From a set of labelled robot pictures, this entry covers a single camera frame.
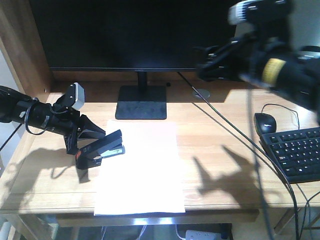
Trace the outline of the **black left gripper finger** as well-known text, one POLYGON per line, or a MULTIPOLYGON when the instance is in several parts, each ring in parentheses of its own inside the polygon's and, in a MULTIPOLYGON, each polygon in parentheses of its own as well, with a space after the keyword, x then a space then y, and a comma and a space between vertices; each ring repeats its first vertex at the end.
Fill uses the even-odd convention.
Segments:
POLYGON ((73 129, 71 133, 63 136, 66 153, 75 155, 78 152, 78 131, 73 129))
POLYGON ((105 131, 95 125, 86 115, 82 114, 77 125, 78 139, 102 139, 105 131))

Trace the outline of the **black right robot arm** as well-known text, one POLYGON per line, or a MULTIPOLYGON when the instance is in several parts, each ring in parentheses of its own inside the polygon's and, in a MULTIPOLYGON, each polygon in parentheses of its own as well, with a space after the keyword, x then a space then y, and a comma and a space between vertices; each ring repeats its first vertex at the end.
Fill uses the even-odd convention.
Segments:
POLYGON ((198 77, 244 81, 268 90, 320 118, 320 60, 300 58, 281 41, 262 44, 245 34, 224 46, 199 48, 198 77))

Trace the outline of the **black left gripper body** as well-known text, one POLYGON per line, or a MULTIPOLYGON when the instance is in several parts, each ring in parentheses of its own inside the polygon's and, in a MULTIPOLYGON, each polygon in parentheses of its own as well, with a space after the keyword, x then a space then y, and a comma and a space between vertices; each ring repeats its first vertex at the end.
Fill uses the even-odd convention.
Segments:
POLYGON ((77 110, 68 111, 62 114, 53 114, 49 123, 49 131, 59 135, 67 135, 73 130, 78 131, 80 112, 77 110))

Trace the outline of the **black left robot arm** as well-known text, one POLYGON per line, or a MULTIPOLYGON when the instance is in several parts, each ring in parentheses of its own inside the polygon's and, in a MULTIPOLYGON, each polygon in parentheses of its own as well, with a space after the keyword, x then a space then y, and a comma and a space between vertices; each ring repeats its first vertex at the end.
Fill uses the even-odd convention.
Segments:
POLYGON ((42 103, 12 88, 0 87, 0 121, 17 122, 25 125, 28 133, 30 127, 62 135, 66 152, 75 155, 78 152, 78 140, 102 139, 105 131, 80 113, 85 103, 85 91, 75 82, 69 85, 65 94, 53 103, 42 103))

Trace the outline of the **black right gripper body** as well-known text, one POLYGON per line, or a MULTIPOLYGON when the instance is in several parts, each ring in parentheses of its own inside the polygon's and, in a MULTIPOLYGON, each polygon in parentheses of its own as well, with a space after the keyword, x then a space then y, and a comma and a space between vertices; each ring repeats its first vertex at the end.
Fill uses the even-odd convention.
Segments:
POLYGON ((286 64, 288 43, 278 37, 259 40, 252 34, 231 38, 225 45, 196 47, 196 73, 206 82, 217 79, 276 85, 286 64))

